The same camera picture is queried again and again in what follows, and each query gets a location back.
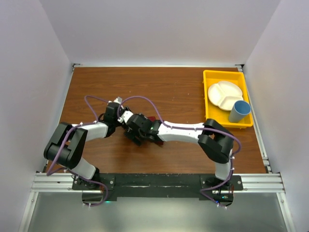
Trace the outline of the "dark red cloth napkin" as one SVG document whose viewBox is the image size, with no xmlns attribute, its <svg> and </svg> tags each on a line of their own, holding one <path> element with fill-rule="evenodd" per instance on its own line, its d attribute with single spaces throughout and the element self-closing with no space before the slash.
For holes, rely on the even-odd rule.
<svg viewBox="0 0 309 232">
<path fill-rule="evenodd" d="M 148 140 L 152 143 L 155 143 L 156 145 L 162 146 L 164 142 L 158 137 L 159 127 L 161 125 L 161 121 L 157 120 L 155 116 L 148 117 L 148 119 L 151 121 L 151 126 L 146 133 L 146 137 Z"/>
</svg>

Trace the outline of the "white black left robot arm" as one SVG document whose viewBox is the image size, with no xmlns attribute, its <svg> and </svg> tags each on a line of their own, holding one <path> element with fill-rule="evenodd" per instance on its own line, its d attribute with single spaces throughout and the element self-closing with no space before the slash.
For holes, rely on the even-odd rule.
<svg viewBox="0 0 309 232">
<path fill-rule="evenodd" d="M 119 105 L 116 100 L 108 102 L 105 113 L 91 123 L 60 123 L 43 152 L 52 162 L 46 175 L 63 169 L 76 175 L 88 189 L 107 189 L 101 183 L 99 169 L 83 158 L 83 150 L 86 142 L 108 138 L 121 126 L 117 116 Z"/>
</svg>

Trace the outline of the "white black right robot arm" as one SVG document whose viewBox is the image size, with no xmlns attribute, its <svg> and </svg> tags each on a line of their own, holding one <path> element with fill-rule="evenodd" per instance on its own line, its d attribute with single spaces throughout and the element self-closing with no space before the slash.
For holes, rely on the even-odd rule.
<svg viewBox="0 0 309 232">
<path fill-rule="evenodd" d="M 187 142 L 197 144 L 215 163 L 215 184 L 221 190 L 232 185 L 230 176 L 233 135 L 213 119 L 205 123 L 178 124 L 151 120 L 143 114 L 125 111 L 120 118 L 126 127 L 126 136 L 140 145 L 143 140 L 156 143 Z"/>
</svg>

